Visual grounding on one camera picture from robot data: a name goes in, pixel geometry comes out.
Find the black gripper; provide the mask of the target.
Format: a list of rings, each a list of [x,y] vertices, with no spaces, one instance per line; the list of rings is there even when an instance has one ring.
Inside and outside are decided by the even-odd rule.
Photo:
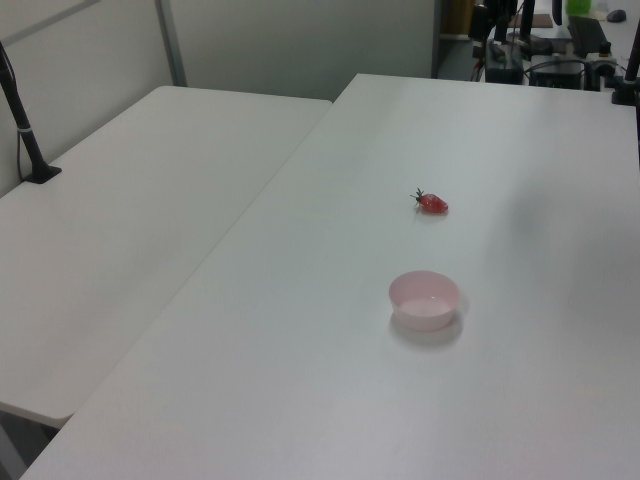
[[[488,41],[485,40],[492,30],[494,8],[491,5],[476,4],[473,6],[469,25],[469,38],[472,42],[472,56],[486,57]]]

